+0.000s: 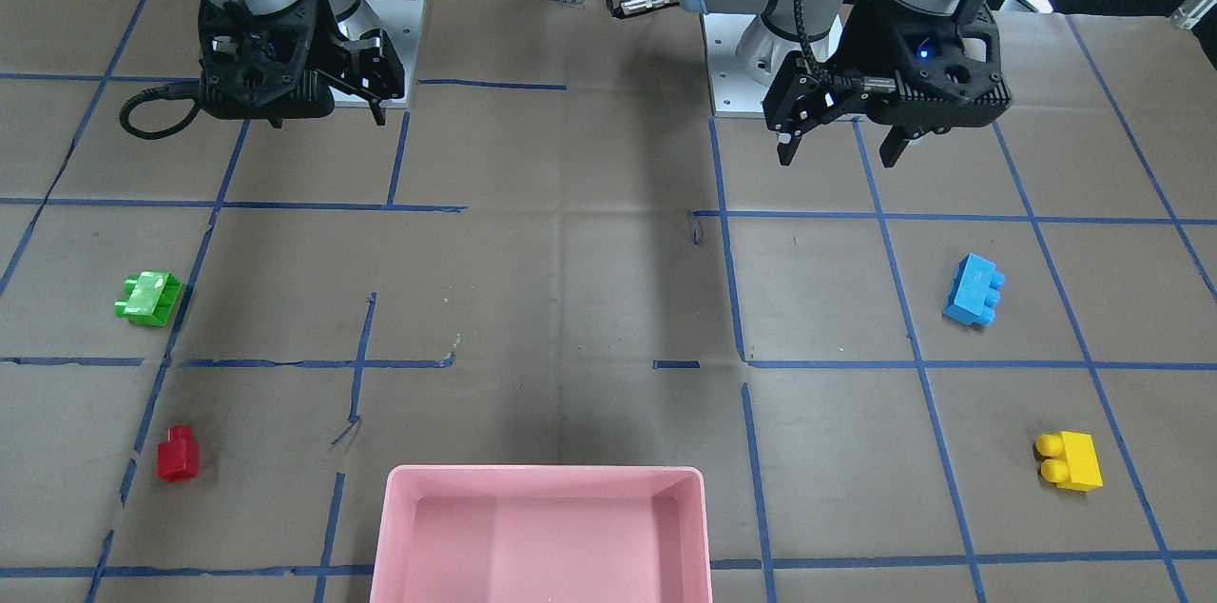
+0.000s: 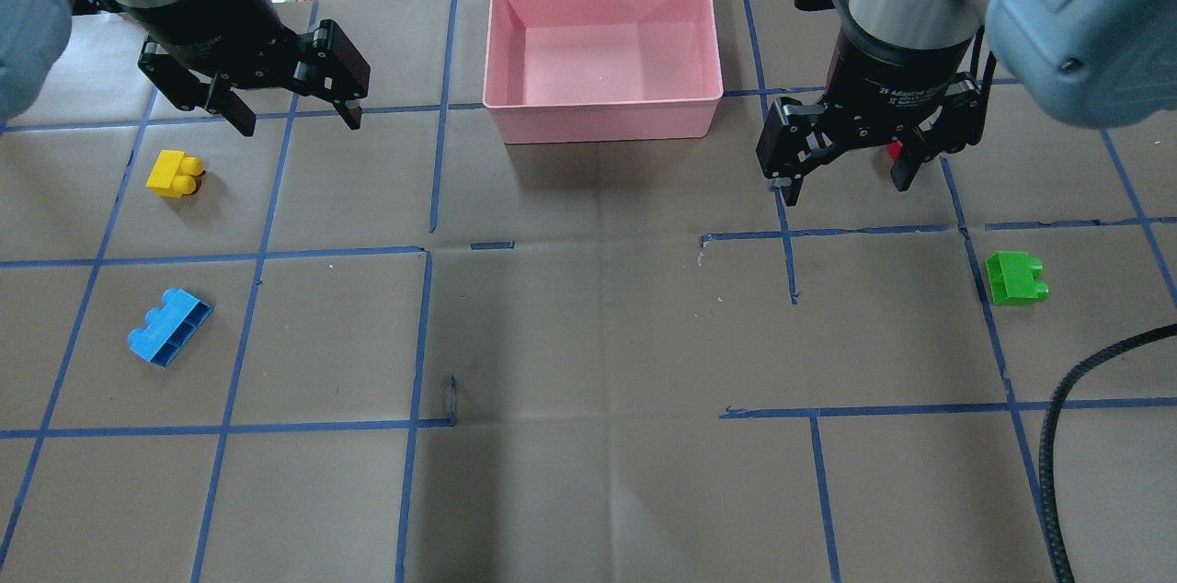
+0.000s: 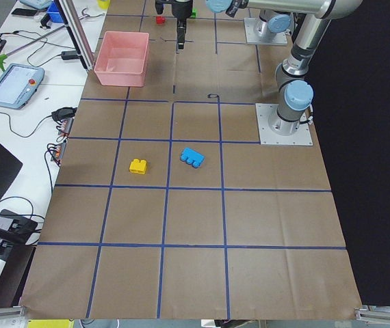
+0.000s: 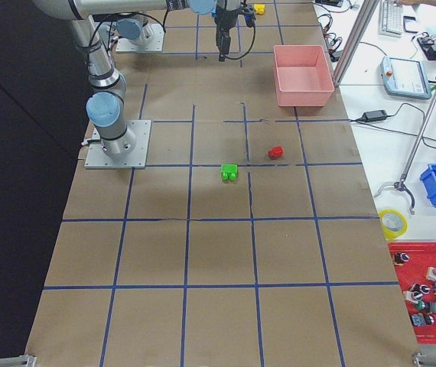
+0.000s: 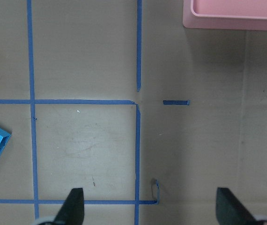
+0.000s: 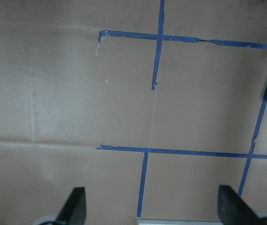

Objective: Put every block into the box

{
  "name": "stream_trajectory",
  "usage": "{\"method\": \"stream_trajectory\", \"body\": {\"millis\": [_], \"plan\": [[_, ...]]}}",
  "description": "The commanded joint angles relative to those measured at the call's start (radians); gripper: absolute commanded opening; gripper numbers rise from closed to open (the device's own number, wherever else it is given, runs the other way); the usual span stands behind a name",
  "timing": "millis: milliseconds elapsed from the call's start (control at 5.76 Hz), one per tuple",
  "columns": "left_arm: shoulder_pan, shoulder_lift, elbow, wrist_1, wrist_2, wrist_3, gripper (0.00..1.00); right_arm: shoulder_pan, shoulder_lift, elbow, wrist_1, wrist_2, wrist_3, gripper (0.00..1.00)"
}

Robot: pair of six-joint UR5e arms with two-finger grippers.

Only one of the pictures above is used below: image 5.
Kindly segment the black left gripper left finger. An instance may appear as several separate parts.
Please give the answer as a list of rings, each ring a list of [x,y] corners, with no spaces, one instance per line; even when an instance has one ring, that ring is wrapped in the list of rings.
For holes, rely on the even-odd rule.
[[[54,225],[82,225],[84,221],[83,188],[73,188],[58,211]]]

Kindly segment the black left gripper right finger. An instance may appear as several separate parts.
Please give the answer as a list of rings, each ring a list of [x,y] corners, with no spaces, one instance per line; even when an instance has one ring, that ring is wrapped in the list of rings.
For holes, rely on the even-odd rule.
[[[215,212],[220,225],[256,225],[258,222],[227,187],[217,188]]]

